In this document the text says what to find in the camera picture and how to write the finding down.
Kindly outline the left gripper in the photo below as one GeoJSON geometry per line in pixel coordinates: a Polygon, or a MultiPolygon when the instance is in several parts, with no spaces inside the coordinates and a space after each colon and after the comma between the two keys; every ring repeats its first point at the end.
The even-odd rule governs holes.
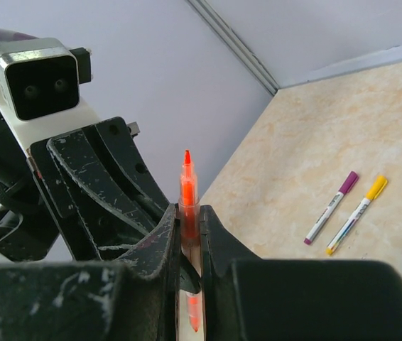
{"type": "Polygon", "coordinates": [[[37,188],[77,261],[97,259],[94,247],[130,248],[169,205],[134,137],[124,119],[114,117],[27,149],[37,188]]]}

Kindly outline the white yellow marker pen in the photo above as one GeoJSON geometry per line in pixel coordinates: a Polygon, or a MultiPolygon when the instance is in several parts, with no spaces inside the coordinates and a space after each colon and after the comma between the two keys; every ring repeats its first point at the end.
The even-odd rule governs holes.
{"type": "Polygon", "coordinates": [[[364,196],[364,198],[361,200],[361,202],[357,205],[355,210],[352,212],[352,214],[348,217],[346,222],[342,225],[342,227],[339,229],[339,231],[336,233],[336,235],[332,238],[330,243],[326,246],[325,253],[328,256],[332,256],[339,245],[342,243],[344,238],[349,234],[349,232],[352,230],[354,225],[359,221],[360,217],[364,214],[368,206],[371,204],[369,200],[367,200],[364,196]]]}

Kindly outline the orange pen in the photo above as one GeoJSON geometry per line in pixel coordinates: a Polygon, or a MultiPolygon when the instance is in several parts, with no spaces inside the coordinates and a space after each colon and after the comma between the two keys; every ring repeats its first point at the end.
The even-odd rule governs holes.
{"type": "Polygon", "coordinates": [[[197,174],[190,151],[186,150],[180,174],[180,231],[182,252],[197,275],[201,274],[200,261],[200,205],[197,190],[197,174]]]}

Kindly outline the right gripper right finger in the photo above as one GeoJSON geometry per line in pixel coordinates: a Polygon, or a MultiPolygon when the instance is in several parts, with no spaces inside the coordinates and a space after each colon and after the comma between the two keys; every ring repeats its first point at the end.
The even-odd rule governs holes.
{"type": "Polygon", "coordinates": [[[206,340],[402,340],[402,278],[364,260],[262,259],[201,208],[206,340]]]}

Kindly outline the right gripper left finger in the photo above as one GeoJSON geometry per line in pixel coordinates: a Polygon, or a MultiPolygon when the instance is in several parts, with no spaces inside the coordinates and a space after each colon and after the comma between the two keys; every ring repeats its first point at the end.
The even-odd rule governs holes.
{"type": "Polygon", "coordinates": [[[114,261],[0,263],[0,340],[176,340],[175,206],[114,261]]]}

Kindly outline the white purple marker pen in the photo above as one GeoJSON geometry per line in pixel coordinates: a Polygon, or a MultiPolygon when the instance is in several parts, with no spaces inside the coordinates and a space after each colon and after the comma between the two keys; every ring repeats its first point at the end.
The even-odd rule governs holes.
{"type": "Polygon", "coordinates": [[[311,245],[316,237],[319,235],[321,232],[322,228],[326,224],[326,222],[329,220],[330,216],[332,213],[335,211],[336,207],[339,205],[339,203],[342,201],[345,195],[337,191],[337,193],[334,195],[334,197],[331,199],[331,201],[328,203],[327,207],[324,209],[322,214],[318,217],[316,222],[314,223],[313,227],[311,230],[307,233],[305,236],[303,243],[306,245],[311,245]]]}

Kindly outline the yellow pen cap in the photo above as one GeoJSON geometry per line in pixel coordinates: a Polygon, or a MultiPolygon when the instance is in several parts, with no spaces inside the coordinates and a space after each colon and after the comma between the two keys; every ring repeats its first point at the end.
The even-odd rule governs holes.
{"type": "Polygon", "coordinates": [[[374,184],[372,187],[369,189],[369,191],[366,193],[365,198],[369,200],[370,202],[377,199],[377,197],[381,194],[383,189],[387,186],[388,184],[388,179],[384,177],[383,175],[379,175],[376,180],[374,181],[374,184]]]}

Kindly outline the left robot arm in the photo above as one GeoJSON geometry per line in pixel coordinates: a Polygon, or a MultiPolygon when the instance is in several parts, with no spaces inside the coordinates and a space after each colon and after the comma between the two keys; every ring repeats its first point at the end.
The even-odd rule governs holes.
{"type": "Polygon", "coordinates": [[[37,261],[62,237],[78,261],[113,260],[160,222],[169,202],[115,117],[23,152],[0,114],[0,254],[37,261]]]}

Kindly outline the purple pen cap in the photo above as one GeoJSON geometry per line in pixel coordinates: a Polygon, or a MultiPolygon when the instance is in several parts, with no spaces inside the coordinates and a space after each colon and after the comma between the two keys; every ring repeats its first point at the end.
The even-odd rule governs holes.
{"type": "Polygon", "coordinates": [[[351,171],[341,187],[339,188],[339,192],[342,193],[343,195],[346,195],[347,193],[350,192],[350,190],[354,187],[355,183],[358,181],[359,175],[351,171]]]}

